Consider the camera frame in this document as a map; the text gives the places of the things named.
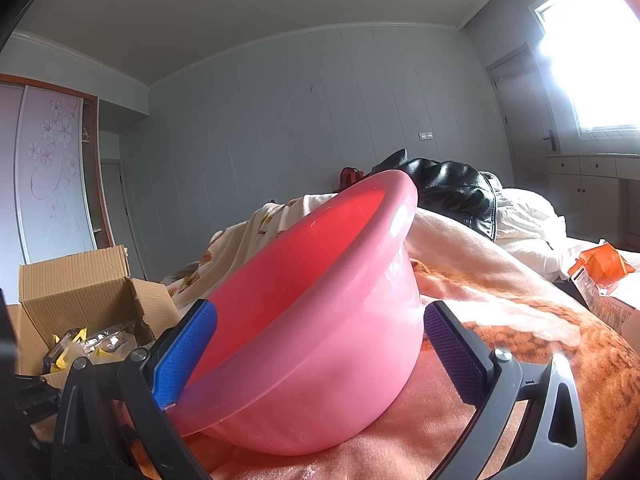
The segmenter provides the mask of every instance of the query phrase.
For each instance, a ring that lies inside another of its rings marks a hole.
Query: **sliding wardrobe door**
[[[15,215],[14,153],[24,87],[0,84],[0,288],[18,303],[18,266],[24,263]]]
[[[27,263],[95,248],[81,176],[81,114],[82,99],[24,89],[15,198]]]

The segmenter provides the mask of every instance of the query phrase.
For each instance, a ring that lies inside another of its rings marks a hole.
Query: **wardrobe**
[[[18,267],[113,245],[102,193],[98,99],[0,75],[0,288]]]

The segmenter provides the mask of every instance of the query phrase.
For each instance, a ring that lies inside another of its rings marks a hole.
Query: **blue gripper pad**
[[[462,402],[478,408],[488,393],[486,375],[482,367],[473,359],[469,347],[463,340],[462,331],[466,329],[459,321],[458,326],[452,326],[447,322],[435,303],[428,304],[424,311],[424,333],[456,387]]]
[[[204,301],[180,330],[154,371],[153,396],[161,410],[176,402],[218,326],[216,307]]]

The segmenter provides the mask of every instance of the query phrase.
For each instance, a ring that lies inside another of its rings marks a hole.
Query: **black leather jacket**
[[[472,166],[453,160],[407,160],[406,150],[399,150],[369,174],[385,170],[401,170],[411,177],[418,189],[418,207],[495,240],[495,193],[486,177]]]

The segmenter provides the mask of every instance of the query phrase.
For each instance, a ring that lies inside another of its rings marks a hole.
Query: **patterned blanket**
[[[247,222],[216,233],[198,269],[168,286],[178,308],[206,297],[279,233],[331,198],[305,196],[266,204]],[[613,330],[504,250],[443,216],[418,209],[405,245],[425,303],[447,300],[490,348],[546,364],[570,360],[584,415],[588,478],[610,467],[640,421],[640,357]],[[514,409],[482,477],[497,472],[524,412]],[[240,479],[425,479],[474,413],[460,401],[428,340],[408,383],[374,423],[352,439],[313,455],[280,457],[195,434],[186,439],[211,477]],[[143,471],[154,476],[140,447]]]

